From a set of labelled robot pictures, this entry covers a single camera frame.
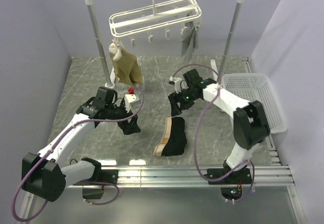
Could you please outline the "black underwear beige waistband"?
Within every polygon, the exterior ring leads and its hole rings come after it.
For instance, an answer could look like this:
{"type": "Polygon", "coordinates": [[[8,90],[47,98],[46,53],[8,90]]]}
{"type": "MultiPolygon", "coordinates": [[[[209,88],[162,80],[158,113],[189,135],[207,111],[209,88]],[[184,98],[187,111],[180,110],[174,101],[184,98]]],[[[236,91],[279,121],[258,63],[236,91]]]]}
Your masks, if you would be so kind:
{"type": "Polygon", "coordinates": [[[153,155],[158,157],[179,156],[187,145],[185,120],[182,117],[168,117],[164,134],[154,149],[153,155]]]}

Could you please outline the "white clip hanger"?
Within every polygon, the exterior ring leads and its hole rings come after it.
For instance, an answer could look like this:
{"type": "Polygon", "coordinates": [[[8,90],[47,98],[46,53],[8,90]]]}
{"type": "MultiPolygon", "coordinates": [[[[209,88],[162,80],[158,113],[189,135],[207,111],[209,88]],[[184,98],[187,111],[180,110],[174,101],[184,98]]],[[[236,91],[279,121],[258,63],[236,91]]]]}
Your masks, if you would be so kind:
{"type": "Polygon", "coordinates": [[[202,11],[196,0],[169,0],[146,7],[115,13],[109,17],[110,32],[113,42],[119,43],[122,38],[129,37],[131,45],[135,46],[135,35],[146,33],[148,41],[152,42],[154,30],[164,29],[166,38],[170,38],[170,27],[185,26],[193,23],[194,29],[199,29],[202,11]]]}

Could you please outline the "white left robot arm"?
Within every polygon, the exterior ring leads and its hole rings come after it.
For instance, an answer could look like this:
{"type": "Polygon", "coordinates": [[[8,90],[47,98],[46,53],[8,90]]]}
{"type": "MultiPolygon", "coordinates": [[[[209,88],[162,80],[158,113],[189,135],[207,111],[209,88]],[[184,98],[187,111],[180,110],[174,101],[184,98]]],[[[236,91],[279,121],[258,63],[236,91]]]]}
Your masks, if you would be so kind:
{"type": "Polygon", "coordinates": [[[79,143],[100,123],[117,123],[125,135],[141,131],[137,114],[144,104],[143,92],[125,94],[119,105],[116,101],[115,90],[99,87],[97,94],[78,107],[72,120],[52,142],[36,154],[25,155],[19,188],[54,202],[70,185],[99,183],[102,179],[99,161],[85,157],[76,164],[64,164],[79,143]]]}

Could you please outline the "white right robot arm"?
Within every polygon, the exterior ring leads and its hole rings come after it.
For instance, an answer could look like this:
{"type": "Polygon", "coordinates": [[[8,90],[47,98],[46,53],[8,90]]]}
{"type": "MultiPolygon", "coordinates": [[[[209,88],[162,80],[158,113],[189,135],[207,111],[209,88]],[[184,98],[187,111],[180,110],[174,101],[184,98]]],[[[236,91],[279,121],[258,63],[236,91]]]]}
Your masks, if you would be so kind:
{"type": "Polygon", "coordinates": [[[234,147],[223,166],[220,177],[202,178],[209,182],[226,180],[235,183],[241,177],[241,171],[250,162],[256,146],[270,135],[270,127],[264,107],[259,101],[242,99],[211,78],[203,79],[196,69],[184,73],[182,78],[171,76],[169,83],[175,91],[168,98],[171,104],[171,115],[178,116],[188,110],[198,99],[206,101],[207,108],[212,105],[223,110],[233,120],[234,147]]]}

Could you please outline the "khaki underwear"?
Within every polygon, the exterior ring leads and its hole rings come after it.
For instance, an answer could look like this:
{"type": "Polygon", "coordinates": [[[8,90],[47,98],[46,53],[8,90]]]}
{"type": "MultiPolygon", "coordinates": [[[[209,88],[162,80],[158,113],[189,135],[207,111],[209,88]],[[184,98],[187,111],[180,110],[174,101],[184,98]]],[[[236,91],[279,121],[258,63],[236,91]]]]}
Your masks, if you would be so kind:
{"type": "Polygon", "coordinates": [[[142,87],[143,75],[137,57],[129,53],[117,38],[109,45],[109,56],[119,83],[142,87]]]}

